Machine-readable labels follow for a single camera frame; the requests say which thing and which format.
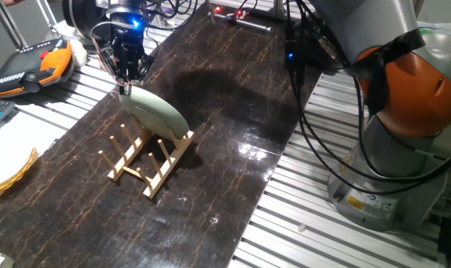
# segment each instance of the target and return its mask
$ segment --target black work surface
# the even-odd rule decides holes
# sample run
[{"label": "black work surface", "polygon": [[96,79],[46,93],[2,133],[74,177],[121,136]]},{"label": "black work surface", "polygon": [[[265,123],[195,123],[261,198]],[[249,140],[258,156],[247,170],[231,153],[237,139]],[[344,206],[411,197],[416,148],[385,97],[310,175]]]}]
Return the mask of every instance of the black work surface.
[{"label": "black work surface", "polygon": [[[161,44],[144,87],[196,133],[156,198],[129,174],[106,178],[97,152],[116,161],[109,136],[126,148],[120,124],[135,129],[113,92],[0,197],[0,252],[17,268],[227,266],[298,119],[283,25],[259,21],[265,34],[206,14]],[[304,95],[318,77],[307,73]],[[150,150],[160,155],[153,142],[132,165],[147,175]]]}]

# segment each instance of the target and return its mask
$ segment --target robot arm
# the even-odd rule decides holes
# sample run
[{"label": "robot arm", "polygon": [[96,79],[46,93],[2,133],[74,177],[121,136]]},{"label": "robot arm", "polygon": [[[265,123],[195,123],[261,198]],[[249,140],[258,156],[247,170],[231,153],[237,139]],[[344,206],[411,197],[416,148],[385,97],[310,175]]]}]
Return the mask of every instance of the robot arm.
[{"label": "robot arm", "polygon": [[[310,2],[351,65],[418,29],[409,0]],[[387,83],[387,89],[379,96],[382,107],[377,116],[402,136],[431,136],[451,124],[451,36],[427,33],[423,39],[426,45],[383,65],[386,75],[378,81]],[[359,78],[365,95],[371,98],[380,85],[370,87],[375,77]]]}]

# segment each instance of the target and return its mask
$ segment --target sticker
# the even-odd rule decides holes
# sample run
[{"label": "sticker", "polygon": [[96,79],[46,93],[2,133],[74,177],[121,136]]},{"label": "sticker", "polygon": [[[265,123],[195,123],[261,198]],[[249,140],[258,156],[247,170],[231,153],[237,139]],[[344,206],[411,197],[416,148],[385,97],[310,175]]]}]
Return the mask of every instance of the sticker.
[{"label": "sticker", "polygon": [[388,220],[396,207],[397,199],[375,194],[364,194],[351,189],[346,203],[356,210],[372,217]]}]

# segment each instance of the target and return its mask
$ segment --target cable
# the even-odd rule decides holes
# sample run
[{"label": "cable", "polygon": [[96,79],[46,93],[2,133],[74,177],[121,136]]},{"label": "cable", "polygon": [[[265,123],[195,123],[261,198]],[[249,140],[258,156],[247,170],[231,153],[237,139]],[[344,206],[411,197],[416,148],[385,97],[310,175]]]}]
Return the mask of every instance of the cable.
[{"label": "cable", "polygon": [[[290,4],[287,2],[287,25],[291,25],[291,19],[290,19]],[[287,27],[287,41],[286,41],[286,54],[287,52],[287,48],[289,47],[289,43],[291,41],[295,41],[295,37],[294,34],[290,34],[289,32],[289,27]],[[409,187],[406,188],[401,188],[398,189],[396,191],[390,191],[390,192],[381,192],[381,193],[371,193],[371,194],[396,194],[399,192],[403,192],[403,191],[407,191],[409,189],[415,188],[419,185],[422,185],[423,183],[426,183],[434,178],[437,177],[438,174],[440,174],[441,172],[447,170],[447,168],[449,168],[451,166],[451,159],[446,159],[444,161],[443,164],[439,165],[437,168],[435,168],[434,170],[424,174],[424,175],[420,175],[420,176],[413,176],[413,177],[403,177],[403,178],[378,178],[375,176],[370,176],[366,173],[361,172],[360,170],[357,170],[356,168],[351,167],[350,165],[348,165],[348,163],[343,162],[338,156],[336,156],[331,150],[329,150],[329,148],[327,148],[327,146],[321,141],[320,138],[318,138],[318,136],[315,134],[315,132],[313,131],[313,128],[310,126],[310,124],[307,122],[306,116],[303,113],[303,109],[301,108],[301,101],[300,101],[300,91],[298,91],[296,89],[295,86],[295,81],[294,81],[294,73],[295,73],[295,65],[292,63],[287,63],[287,70],[289,70],[289,74],[290,74],[290,79],[292,82],[292,87],[294,90],[294,94],[295,94],[295,98],[297,99],[297,104],[298,104],[298,108],[300,109],[300,114],[299,114],[299,119],[300,119],[300,127],[301,127],[301,131],[302,134],[304,135],[305,139],[307,140],[307,143],[310,146],[310,149],[312,149],[312,151],[316,154],[317,158],[319,158],[319,160],[322,162],[322,164],[328,169],[330,170],[330,172],[333,173],[333,175],[337,176],[339,179],[341,179],[346,185],[352,187],[352,185],[345,181],[343,178],[341,178],[340,176],[338,176],[337,173],[334,172],[334,170],[332,168],[330,168],[330,166],[328,166],[324,161],[322,161],[323,159],[321,158],[321,156],[318,154],[318,152],[316,152],[316,150],[314,149],[314,147],[312,146],[312,144],[310,143],[307,134],[305,133],[304,130],[304,126],[303,124],[307,125],[307,128],[310,130],[310,132],[312,133],[313,137],[320,143],[321,146],[323,146],[323,148],[327,151],[327,153],[329,153],[334,159],[336,159],[338,162],[340,162],[340,164],[344,165],[345,167],[349,168],[350,170],[358,173],[359,175],[362,175],[364,177],[367,177],[369,179],[373,179],[375,181],[380,181],[380,182],[393,182],[393,183],[406,183],[406,184],[411,184],[411,183],[415,183],[413,185],[410,185]]]},{"label": "cable", "polygon": [[149,30],[149,29],[150,29],[149,27],[146,28],[146,31],[145,31],[146,36],[147,36],[149,39],[151,39],[151,40],[156,44],[156,47],[159,47],[159,42],[156,41],[154,38],[152,38],[152,37],[148,34],[148,30]]},{"label": "cable", "polygon": [[376,169],[374,167],[374,165],[371,163],[371,161],[368,158],[368,154],[366,153],[365,143],[364,143],[363,137],[362,137],[362,132],[363,132],[362,121],[364,118],[364,112],[363,112],[363,108],[362,108],[362,104],[361,104],[361,89],[359,88],[359,83],[358,83],[358,80],[356,77],[353,77],[353,81],[354,81],[354,86],[356,88],[356,98],[358,99],[358,143],[359,143],[359,148],[361,149],[362,157],[364,158],[368,167],[376,174],[382,176],[381,172],[379,172],[378,169]]},{"label": "cable", "polygon": [[304,123],[304,121],[303,121],[303,119],[302,119],[302,117],[301,117],[301,114],[302,114],[302,109],[301,109],[301,102],[300,102],[300,95],[299,95],[299,93],[297,93],[297,90],[296,90],[296,87],[295,87],[295,83],[292,81],[291,82],[291,84],[292,84],[292,89],[293,89],[293,91],[294,91],[294,94],[295,94],[295,99],[297,100],[297,104],[298,104],[298,114],[299,114],[299,121],[300,121],[300,128],[301,128],[301,131],[302,131],[302,133],[304,134],[304,137],[305,137],[305,141],[308,143],[308,146],[310,147],[310,149],[313,151],[313,153],[316,155],[316,158],[318,158],[318,160],[337,178],[337,179],[339,179],[340,181],[342,181],[343,183],[345,183],[347,186],[349,186],[350,188],[352,188],[352,189],[354,189],[354,190],[356,190],[356,191],[361,191],[361,192],[363,192],[363,193],[366,193],[366,194],[376,194],[376,195],[390,195],[390,194],[399,194],[399,193],[402,193],[402,192],[405,192],[405,191],[408,191],[408,190],[411,190],[411,189],[413,189],[413,188],[416,188],[417,186],[420,186],[420,185],[422,185],[422,184],[424,184],[424,183],[426,183],[427,181],[421,181],[421,182],[418,182],[418,183],[416,183],[416,184],[413,184],[413,185],[410,185],[410,186],[407,186],[407,187],[405,187],[405,188],[401,188],[401,189],[397,189],[397,190],[394,190],[394,191],[370,191],[370,190],[367,190],[367,189],[362,189],[362,188],[359,188],[359,187],[357,187],[357,186],[355,186],[355,185],[353,185],[352,183],[350,183],[350,182],[348,182],[346,179],[344,179],[344,178],[342,178],[332,167],[330,167],[328,164],[327,164],[327,162],[325,162],[324,161],[324,159],[319,155],[319,153],[316,151],[316,149],[313,147],[313,145],[311,144],[311,141],[309,140],[309,138],[308,138],[308,136],[307,136],[307,134],[305,133],[305,129],[304,129],[304,126],[303,126],[303,123]]},{"label": "cable", "polygon": [[163,31],[174,31],[174,30],[180,29],[180,28],[186,26],[186,24],[189,23],[190,20],[192,20],[192,17],[196,13],[197,3],[198,3],[198,0],[196,0],[194,2],[194,9],[193,9],[193,12],[190,14],[190,16],[185,21],[183,21],[181,25],[179,25],[177,27],[174,27],[174,28],[161,28],[161,27],[154,26],[154,25],[148,25],[148,27],[152,28],[152,29],[163,30]]}]

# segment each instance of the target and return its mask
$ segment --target metal slat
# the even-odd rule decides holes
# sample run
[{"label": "metal slat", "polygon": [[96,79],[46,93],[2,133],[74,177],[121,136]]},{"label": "metal slat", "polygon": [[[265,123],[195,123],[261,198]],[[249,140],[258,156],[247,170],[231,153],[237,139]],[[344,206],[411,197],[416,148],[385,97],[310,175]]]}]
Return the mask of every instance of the metal slat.
[{"label": "metal slat", "polygon": [[269,232],[265,232],[263,229],[259,229],[253,225],[247,226],[243,233],[243,239],[251,241],[255,245],[260,245],[268,252],[274,252],[277,255],[280,255],[295,264],[299,264],[302,267],[343,267],[343,265],[338,264],[335,261],[328,260],[315,252],[291,243]]},{"label": "metal slat", "polygon": [[74,71],[71,75],[70,80],[83,84],[85,86],[89,86],[93,89],[100,90],[105,93],[109,93],[115,87],[111,83],[104,82],[102,80],[94,79],[93,77],[89,77],[84,74],[78,74]]},{"label": "metal slat", "polygon": [[332,246],[328,246],[326,244],[320,243],[314,239],[309,238],[307,234],[310,233],[310,231],[307,231],[306,226],[305,230],[302,233],[300,233],[298,231],[300,225],[287,222],[261,210],[256,211],[256,213],[252,215],[250,221],[252,222],[252,224],[256,224],[264,228],[273,230],[274,232],[277,232],[283,237],[290,239],[292,243],[306,246],[307,248],[310,249],[314,249],[316,250],[316,253],[320,255],[326,255],[327,258],[333,258],[336,262],[345,265],[347,267],[351,266],[378,267],[373,264],[375,263],[376,259],[372,260],[373,263],[371,263],[356,258],[357,255],[362,255],[362,257],[365,257],[365,255],[362,252],[352,250],[353,254],[347,254],[346,252],[343,252],[340,249],[333,248]]},{"label": "metal slat", "polygon": [[17,109],[26,112],[27,114],[30,114],[36,118],[42,119],[50,124],[53,124],[54,126],[61,127],[64,130],[70,130],[70,128],[77,123],[77,121],[74,119],[68,118],[56,112],[52,112],[49,109],[37,106],[35,104],[17,104]]},{"label": "metal slat", "polygon": [[[310,138],[310,143],[313,145],[314,148],[317,148],[319,145],[319,143],[311,138]],[[308,148],[308,143],[307,141],[305,141],[304,137],[302,135],[293,133],[292,136],[290,137],[290,143],[293,143],[295,146],[299,145],[301,147],[304,148]],[[348,152],[350,151],[348,148],[344,149],[342,147],[337,147],[334,144],[331,144],[329,141],[323,141],[325,145],[327,145],[328,149],[330,149],[332,152],[334,152],[335,154],[337,154],[338,156],[345,156],[348,154]]]},{"label": "metal slat", "polygon": [[305,115],[307,116],[308,121],[316,121],[320,122],[322,124],[326,124],[328,126],[336,127],[339,129],[343,129],[345,131],[350,131],[352,133],[358,133],[358,117],[356,117],[356,124],[344,124],[343,122],[338,122],[337,120],[331,120],[328,117],[325,117],[323,115],[316,115],[310,112],[306,112]]},{"label": "metal slat", "polygon": [[280,268],[299,268],[298,266],[291,264],[288,261],[278,258],[275,255],[272,255],[268,252],[263,251],[247,242],[240,241],[239,245],[237,245],[238,249],[243,250],[244,252],[248,252],[251,255],[258,256],[260,259],[266,261],[269,264],[275,265]]},{"label": "metal slat", "polygon": [[351,86],[345,82],[340,83],[332,79],[321,79],[317,85],[336,90],[338,92],[348,93],[356,98],[356,88],[354,87],[354,84]]},{"label": "metal slat", "polygon": [[115,80],[113,79],[113,77],[111,77],[107,72],[98,69],[98,68],[93,68],[90,67],[88,65],[79,67],[75,69],[77,72],[80,72],[81,74],[87,74],[91,77],[94,77],[96,79],[99,80],[103,80],[105,82],[111,83],[113,85],[116,84]]},{"label": "metal slat", "polygon": [[295,189],[298,189],[299,191],[312,194],[313,196],[322,198],[323,200],[328,199],[326,185],[316,182],[312,179],[302,178],[300,180],[296,180],[287,176],[280,175],[278,173],[273,173],[271,180],[293,187]]},{"label": "metal slat", "polygon": [[238,249],[235,252],[235,257],[240,259],[241,261],[247,263],[247,264],[252,264],[255,267],[260,267],[260,268],[278,268],[275,265],[269,264],[268,262],[261,260],[259,257],[256,257],[248,252],[243,251],[242,249]]},{"label": "metal slat", "polygon": [[[276,217],[274,215],[271,215],[263,210],[261,210],[260,208],[256,211],[256,215],[259,217],[263,217],[264,219],[267,219],[270,222],[276,223],[280,226],[283,226],[284,228],[288,228],[291,231],[295,231],[296,228],[296,224],[291,223],[289,221],[283,220],[279,217]],[[351,247],[347,247],[344,246],[343,244],[341,244],[338,241],[332,240],[330,238],[327,238],[325,236],[322,236],[320,234],[317,234],[316,232],[313,232],[312,230],[308,230],[307,227],[305,226],[305,231],[302,232],[302,235],[305,237],[308,237],[309,239],[320,243],[322,245],[328,246],[332,249],[335,249],[337,251],[343,252],[346,255],[350,255],[353,258],[356,258],[358,260],[364,261],[366,263],[369,264],[373,264],[376,267],[396,267],[395,265],[392,265],[388,262],[385,262],[379,258],[375,258],[374,256],[368,255],[364,252],[361,252],[359,250],[353,249]]]},{"label": "metal slat", "polygon": [[336,101],[350,104],[353,106],[358,105],[358,99],[356,98],[356,95],[350,95],[347,92],[345,93],[335,89],[329,89],[323,84],[316,85],[315,90],[313,90],[313,94],[325,98],[332,98]]},{"label": "metal slat", "polygon": [[229,264],[228,264],[228,268],[250,268],[250,266],[245,265],[237,260],[232,260]]},{"label": "metal slat", "polygon": [[77,121],[87,113],[87,111],[84,109],[80,109],[76,106],[64,102],[55,101],[54,99],[41,94],[34,96],[25,95],[22,96],[22,98],[25,98],[38,106],[45,107],[46,109],[49,109],[53,112],[61,113],[68,118],[72,118],[74,120],[76,119]]},{"label": "metal slat", "polygon": [[320,96],[313,95],[313,98],[311,98],[308,103],[315,104],[317,106],[320,106],[322,108],[327,108],[329,110],[335,111],[335,112],[341,112],[344,115],[350,116],[351,118],[355,118],[358,114],[358,107],[352,106],[349,104],[343,104],[335,100],[331,100],[328,98],[323,98]]},{"label": "metal slat", "polygon": [[68,98],[65,95],[60,94],[59,92],[53,91],[52,89],[49,89],[48,91],[41,92],[40,94],[45,95],[47,97],[50,97],[56,101],[64,101],[65,103],[74,105],[75,107],[84,109],[86,111],[89,111],[93,108],[92,105],[88,105],[84,102],[81,102],[79,100],[75,100],[74,98]]},{"label": "metal slat", "polygon": [[[329,133],[335,133],[339,137],[346,137],[353,141],[358,139],[358,131],[356,129],[348,130],[348,128],[337,126],[336,124],[328,124],[326,121],[323,122],[323,120],[317,121],[313,117],[309,118],[308,116],[307,120],[313,130],[323,130]],[[301,131],[300,126],[297,126],[295,130]]]},{"label": "metal slat", "polygon": [[343,243],[349,243],[348,246],[354,246],[363,252],[372,252],[393,264],[398,262],[409,267],[434,267],[435,262],[428,258],[416,255],[413,252],[403,250],[399,247],[369,237],[361,232],[346,228],[338,223],[318,217],[308,211],[297,209],[285,202],[275,200],[267,195],[263,195],[258,205],[270,211],[274,211],[291,220],[302,222],[308,228],[313,228],[321,234],[326,234],[333,239],[338,239]]},{"label": "metal slat", "polygon": [[75,83],[72,81],[68,81],[65,83],[59,83],[56,86],[59,87],[60,89],[64,89],[69,92],[73,92],[78,95],[81,95],[83,97],[90,98],[95,102],[101,101],[101,99],[103,99],[107,94],[101,90],[93,89],[91,87],[84,86],[84,85],[80,85],[79,83]]},{"label": "metal slat", "polygon": [[347,124],[349,126],[358,127],[358,116],[343,114],[341,111],[324,109],[321,106],[317,106],[313,103],[308,103],[305,113],[313,114],[322,118],[326,118],[329,121],[339,121],[341,124]]},{"label": "metal slat", "polygon": [[370,229],[365,229],[361,226],[357,226],[347,218],[343,217],[338,211],[329,209],[331,206],[333,206],[333,204],[328,202],[327,199],[317,199],[309,193],[298,191],[279,182],[271,181],[268,184],[267,189],[268,190],[266,191],[268,191],[269,193],[280,196],[284,200],[288,200],[289,202],[297,204],[298,206],[304,206],[308,209],[316,211],[315,214],[326,215],[328,219],[333,219],[333,222],[338,223],[345,229],[352,228],[357,232],[366,234],[370,236],[369,239],[375,237],[376,239],[392,241],[396,246],[399,245],[399,247],[401,248],[416,248],[416,252],[422,252],[423,254],[431,258],[435,258],[437,255],[436,242],[424,239],[413,234],[409,234],[401,230],[393,232],[376,232]]},{"label": "metal slat", "polygon": [[301,178],[312,179],[312,180],[314,180],[314,181],[316,181],[318,183],[324,184],[324,185],[327,184],[327,180],[328,180],[328,175],[326,175],[326,174],[322,175],[322,174],[319,174],[319,173],[311,173],[311,176],[307,176],[306,174],[300,174],[300,173],[295,172],[295,171],[289,171],[287,169],[284,169],[284,168],[282,168],[281,165],[278,165],[273,170],[273,172],[276,173],[276,174],[287,176],[287,177],[292,178],[292,179],[296,179],[296,180],[300,180]]},{"label": "metal slat", "polygon": [[90,98],[83,97],[82,95],[75,94],[68,90],[58,88],[56,86],[49,87],[48,91],[45,91],[45,93],[47,93],[47,92],[52,92],[52,94],[59,96],[59,98],[62,98],[63,100],[76,100],[76,101],[84,103],[85,105],[90,106],[90,107],[93,107],[93,106],[97,105],[97,103],[98,103],[96,100],[92,100]]},{"label": "metal slat", "polygon": [[[320,130],[317,128],[314,128],[313,131],[323,142],[328,141],[328,142],[330,142],[329,144],[340,144],[341,146],[343,146],[345,148],[351,149],[358,142],[358,138],[351,138],[349,136],[343,137],[336,133],[330,133],[328,131]],[[302,135],[300,128],[295,129],[295,133]],[[305,133],[308,134],[309,138],[313,138],[311,132],[307,128],[305,128]]]}]

